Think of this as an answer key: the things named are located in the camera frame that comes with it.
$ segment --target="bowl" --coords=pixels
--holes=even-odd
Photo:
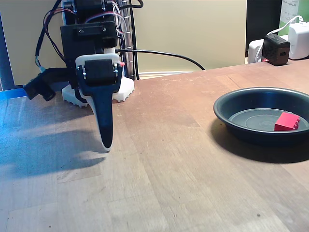
[[[253,87],[229,92],[214,104],[216,116],[237,138],[262,146],[287,146],[309,136],[309,95],[284,88]],[[282,112],[300,116],[297,130],[274,131]]]

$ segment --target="wooden table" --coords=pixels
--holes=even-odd
[[[309,60],[135,84],[109,154],[89,107],[0,101],[0,232],[309,231],[309,144],[248,145],[212,110],[238,88],[309,93]]]

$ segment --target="beige wall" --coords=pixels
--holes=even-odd
[[[43,27],[43,17],[54,5],[54,0],[0,0],[4,36],[16,85],[26,84],[40,72],[34,63],[35,48]],[[58,14],[50,23],[50,35],[62,51]],[[40,62],[45,67],[64,67],[45,37],[40,51]]]
[[[15,84],[25,84],[38,74],[34,53],[42,19],[54,0],[0,0],[0,12]],[[244,63],[246,0],[145,0],[134,10],[138,49],[181,54],[206,69]],[[62,50],[60,15],[50,24],[50,34]],[[40,61],[46,67],[64,63],[45,39]],[[139,54],[140,72],[194,71],[188,61]]]
[[[134,16],[138,49],[188,56],[206,69],[244,63],[246,0],[146,0]],[[138,57],[140,72],[198,70],[178,58]]]

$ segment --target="black power adapter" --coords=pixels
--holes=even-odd
[[[284,65],[289,59],[290,46],[290,42],[277,34],[267,35],[264,38],[262,56],[272,65]]]

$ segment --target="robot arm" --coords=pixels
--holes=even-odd
[[[96,116],[105,151],[112,146],[112,94],[118,92],[122,78],[119,56],[114,53],[118,35],[113,15],[86,22],[87,18],[112,11],[106,0],[71,0],[65,7],[66,25],[61,27],[66,68],[49,68],[24,86],[31,100],[38,94],[46,101],[55,96],[49,87],[54,82],[68,81],[75,97],[88,102]]]

